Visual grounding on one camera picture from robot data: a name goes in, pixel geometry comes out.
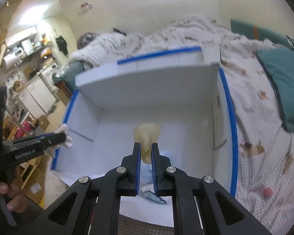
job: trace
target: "white container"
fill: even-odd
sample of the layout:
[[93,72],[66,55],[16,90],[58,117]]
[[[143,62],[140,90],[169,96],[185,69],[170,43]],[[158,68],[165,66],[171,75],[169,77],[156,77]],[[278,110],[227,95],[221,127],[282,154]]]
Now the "white container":
[[[52,169],[71,185],[119,166],[144,122],[162,129],[158,146],[189,176],[213,176],[235,196],[238,146],[234,111],[220,50],[182,48],[106,64],[76,77],[64,122],[73,146],[56,151]],[[122,197],[120,214],[173,226],[172,203]]]

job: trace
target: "teal pillow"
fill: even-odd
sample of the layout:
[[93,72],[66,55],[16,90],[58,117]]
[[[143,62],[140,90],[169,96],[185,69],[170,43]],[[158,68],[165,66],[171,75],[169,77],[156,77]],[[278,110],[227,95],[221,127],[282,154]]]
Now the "teal pillow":
[[259,50],[257,57],[275,91],[283,127],[287,132],[294,132],[294,51]]

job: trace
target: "red pom-pom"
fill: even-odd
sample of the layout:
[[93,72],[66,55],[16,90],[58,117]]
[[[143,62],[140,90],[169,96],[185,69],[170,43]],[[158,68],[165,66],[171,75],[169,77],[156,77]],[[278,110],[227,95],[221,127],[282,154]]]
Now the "red pom-pom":
[[264,189],[263,196],[268,199],[273,195],[273,190],[270,187]]

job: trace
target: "ceiling light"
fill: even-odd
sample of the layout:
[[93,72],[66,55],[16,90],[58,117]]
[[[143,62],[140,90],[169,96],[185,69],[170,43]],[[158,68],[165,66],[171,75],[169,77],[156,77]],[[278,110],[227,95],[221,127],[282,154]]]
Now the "ceiling light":
[[21,18],[21,25],[35,25],[41,20],[43,13],[47,10],[48,5],[39,5],[26,11]]

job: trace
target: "ceiling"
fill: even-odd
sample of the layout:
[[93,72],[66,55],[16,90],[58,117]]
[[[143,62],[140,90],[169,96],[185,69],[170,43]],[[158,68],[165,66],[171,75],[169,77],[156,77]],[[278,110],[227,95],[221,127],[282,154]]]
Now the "ceiling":
[[52,17],[61,13],[59,0],[23,0],[11,19],[8,36],[31,27],[31,24],[21,25],[20,20],[25,12],[39,5],[48,5],[48,8],[43,13],[42,18]]

